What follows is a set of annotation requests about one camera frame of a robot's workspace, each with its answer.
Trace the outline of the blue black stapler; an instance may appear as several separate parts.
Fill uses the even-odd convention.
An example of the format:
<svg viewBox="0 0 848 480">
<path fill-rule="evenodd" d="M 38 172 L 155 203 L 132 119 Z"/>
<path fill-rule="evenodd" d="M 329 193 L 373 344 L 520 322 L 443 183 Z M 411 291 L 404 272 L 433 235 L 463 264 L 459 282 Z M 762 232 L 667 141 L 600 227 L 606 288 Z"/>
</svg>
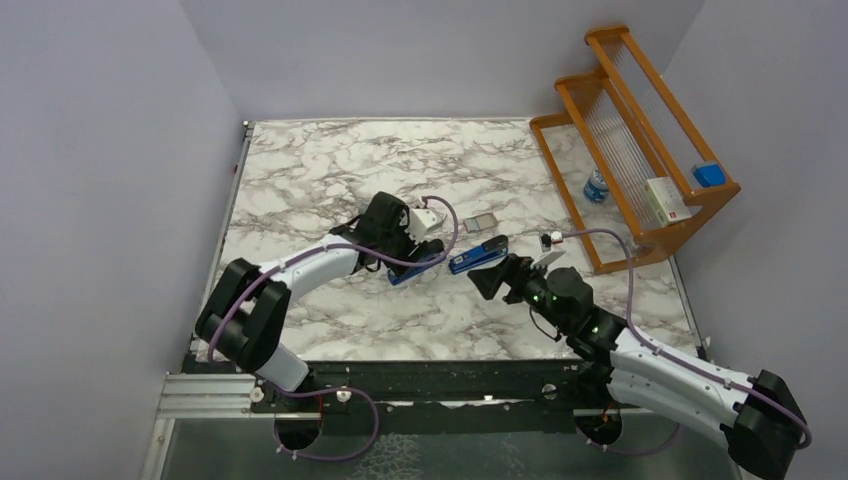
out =
<svg viewBox="0 0 848 480">
<path fill-rule="evenodd" d="M 509 253 L 509 239 L 506 235 L 496 235 L 489 240 L 452 257 L 448 268 L 452 275 L 459 275 L 484 264 L 505 257 Z"/>
</svg>

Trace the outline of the staple box tray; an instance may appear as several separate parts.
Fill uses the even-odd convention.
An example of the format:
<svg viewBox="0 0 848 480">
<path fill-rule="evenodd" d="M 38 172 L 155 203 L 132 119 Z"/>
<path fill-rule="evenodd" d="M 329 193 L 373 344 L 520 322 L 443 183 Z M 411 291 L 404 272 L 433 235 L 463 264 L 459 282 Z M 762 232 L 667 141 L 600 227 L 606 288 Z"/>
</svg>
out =
<svg viewBox="0 0 848 480">
<path fill-rule="evenodd" d="M 498 219 L 493 213 L 487 212 L 468 217 L 463 224 L 467 232 L 474 233 L 495 228 L 498 225 Z"/>
</svg>

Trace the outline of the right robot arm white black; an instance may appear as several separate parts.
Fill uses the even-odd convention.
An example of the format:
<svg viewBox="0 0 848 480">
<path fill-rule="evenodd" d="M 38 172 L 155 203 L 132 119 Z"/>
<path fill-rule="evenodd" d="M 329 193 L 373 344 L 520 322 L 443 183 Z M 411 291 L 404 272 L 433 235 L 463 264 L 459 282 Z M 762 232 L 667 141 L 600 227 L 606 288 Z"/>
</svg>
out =
<svg viewBox="0 0 848 480">
<path fill-rule="evenodd" d="M 600 407 L 613 399 L 645 408 L 725 448 L 761 479 L 786 476 L 812 435 L 785 380 L 766 369 L 752 376 L 687 355 L 595 304 L 573 267 L 548 270 L 531 257 L 507 255 L 469 279 L 486 300 L 502 286 L 507 304 L 526 304 L 599 369 L 577 380 L 579 398 Z"/>
</svg>

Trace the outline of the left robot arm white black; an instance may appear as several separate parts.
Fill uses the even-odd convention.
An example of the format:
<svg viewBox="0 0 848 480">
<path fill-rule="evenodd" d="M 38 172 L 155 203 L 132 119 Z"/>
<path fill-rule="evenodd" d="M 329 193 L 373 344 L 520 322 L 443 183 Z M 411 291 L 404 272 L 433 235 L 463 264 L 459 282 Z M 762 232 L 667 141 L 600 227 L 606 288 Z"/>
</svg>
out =
<svg viewBox="0 0 848 480">
<path fill-rule="evenodd" d="M 221 353 L 236 366 L 276 387 L 285 407 L 298 411 L 313 401 L 308 364 L 281 342 L 291 303 L 336 279 L 385 266 L 396 276 L 445 260 L 451 243 L 429 239 L 444 218 L 429 208 L 431 197 L 410 206 L 386 193 L 365 210 L 334 226 L 313 246 L 254 264 L 231 261 L 213 286 L 194 326 L 207 355 Z"/>
</svg>

